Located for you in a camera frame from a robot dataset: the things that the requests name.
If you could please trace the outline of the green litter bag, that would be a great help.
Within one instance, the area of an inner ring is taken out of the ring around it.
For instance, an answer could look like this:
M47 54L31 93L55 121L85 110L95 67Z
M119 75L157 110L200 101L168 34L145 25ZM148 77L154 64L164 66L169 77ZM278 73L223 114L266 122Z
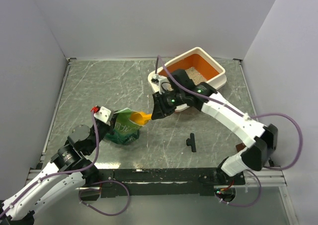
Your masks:
M104 140L124 146L137 140L140 136L140 128L143 126L130 120L134 112L130 108L115 111L111 119L112 129L105 135Z

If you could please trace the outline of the yellow plastic scoop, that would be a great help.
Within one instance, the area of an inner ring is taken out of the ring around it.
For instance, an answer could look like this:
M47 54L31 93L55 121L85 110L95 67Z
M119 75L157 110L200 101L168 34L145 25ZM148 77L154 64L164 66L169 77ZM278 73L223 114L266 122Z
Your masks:
M130 121L140 126L144 126L152 119L152 114L147 114L145 112L134 112L130 116Z

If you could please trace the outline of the black bag clip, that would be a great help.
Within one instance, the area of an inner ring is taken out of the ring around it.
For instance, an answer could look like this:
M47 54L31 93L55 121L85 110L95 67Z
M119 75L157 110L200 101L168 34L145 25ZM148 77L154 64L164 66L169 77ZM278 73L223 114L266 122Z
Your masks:
M191 147L192 152L196 152L196 142L194 133L190 133L190 137L186 139L186 145Z

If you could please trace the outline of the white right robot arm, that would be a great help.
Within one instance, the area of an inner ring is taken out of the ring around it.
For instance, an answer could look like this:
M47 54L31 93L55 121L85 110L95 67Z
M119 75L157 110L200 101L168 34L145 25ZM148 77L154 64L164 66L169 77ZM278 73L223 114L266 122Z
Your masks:
M175 70L168 77L155 74L151 82L159 87L153 93L152 120L163 119L185 104L213 117L242 141L245 147L219 164L217 179L220 183L229 184L244 170L260 171L276 150L276 126L266 126L243 114L208 83L194 84L185 70Z

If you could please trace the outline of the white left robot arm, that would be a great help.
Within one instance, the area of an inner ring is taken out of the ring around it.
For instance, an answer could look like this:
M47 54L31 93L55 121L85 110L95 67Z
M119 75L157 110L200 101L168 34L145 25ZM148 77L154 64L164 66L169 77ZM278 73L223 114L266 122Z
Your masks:
M99 152L99 143L110 131L109 123L93 120L93 126L79 125L65 144L25 187L0 204L2 225L32 225L45 206L70 190L97 183L99 171L86 156Z

